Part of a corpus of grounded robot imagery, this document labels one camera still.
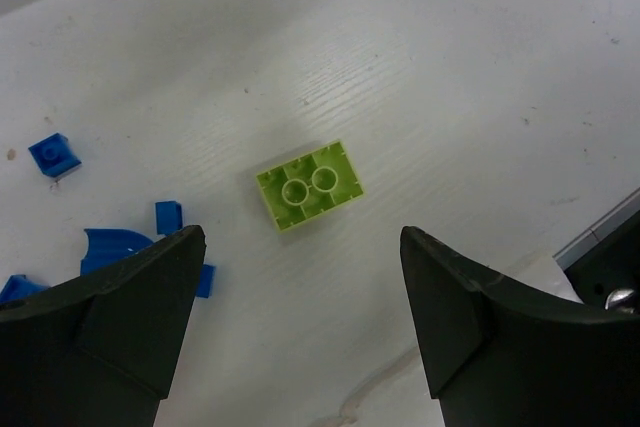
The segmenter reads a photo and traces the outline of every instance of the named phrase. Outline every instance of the scratched white surface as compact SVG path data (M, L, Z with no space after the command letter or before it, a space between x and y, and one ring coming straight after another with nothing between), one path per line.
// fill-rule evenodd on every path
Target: scratched white surface
M166 198L202 224L220 266L160 427L331 422L415 343L403 225L506 268L558 250L640 184L640 0L0 0L0 11L0 282L76 276L83 228L152 235ZM27 147L56 131L84 165L52 186ZM278 236L255 167L336 138L368 195ZM358 425L440 425L416 378L374 389Z

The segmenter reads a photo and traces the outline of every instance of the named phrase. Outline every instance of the tabletop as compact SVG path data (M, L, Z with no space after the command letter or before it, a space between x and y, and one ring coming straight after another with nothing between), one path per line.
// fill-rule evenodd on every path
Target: tabletop
M158 200L207 234L214 294L194 304L159 427L441 425L402 226L504 270L557 251L640 183L640 0L0 12L3 278L77 276L84 228L153 237ZM83 162L57 183L27 150L54 132ZM335 139L366 195L277 233L255 174Z

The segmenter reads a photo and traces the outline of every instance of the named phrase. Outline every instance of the white surface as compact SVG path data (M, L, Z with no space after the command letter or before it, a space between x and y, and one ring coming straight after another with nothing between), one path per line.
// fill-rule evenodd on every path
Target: white surface
M414 345L403 225L504 269L635 190L638 32L640 0L25 4L0 18L2 274L65 281L84 227L152 234L180 200L220 269L157 425L305 427ZM27 152L55 131L84 162L58 186ZM279 237L255 166L335 138L368 195Z

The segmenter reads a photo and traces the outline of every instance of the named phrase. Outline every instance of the small blue block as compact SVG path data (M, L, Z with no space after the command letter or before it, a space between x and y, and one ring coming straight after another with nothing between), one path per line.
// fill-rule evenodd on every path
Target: small blue block
M12 275L0 292L0 302L23 299L48 288L46 285L31 282L26 275Z
M156 231L169 235L182 229L182 206L175 200L156 202Z
M29 151L42 173L54 179L82 163L73 155L69 140L62 134L53 134L33 144Z
M211 297L211 291L213 290L213 278L216 275L216 266L204 264L200 271L200 282L198 283L198 290L196 290L196 297L202 297L208 299Z

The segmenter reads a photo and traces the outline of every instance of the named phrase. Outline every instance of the blue lego piece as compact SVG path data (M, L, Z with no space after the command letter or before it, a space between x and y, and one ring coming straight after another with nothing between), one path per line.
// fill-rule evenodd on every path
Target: blue lego piece
M89 239L87 254L80 262L80 275L113 264L140 252L153 241L138 232L125 229L85 229Z
M213 289L213 278L216 274L216 266L204 264L200 271L200 282L198 283L198 290L196 290L196 297L202 297L208 299L211 297L211 290Z
M0 302L23 299L48 288L46 285L40 285L30 281L26 275L12 275L4 285L2 292L0 292Z
M169 235L182 229L182 206L175 200L156 202L156 231Z
M69 140L62 134L53 134L29 147L33 159L44 175L59 178L82 162L73 155Z

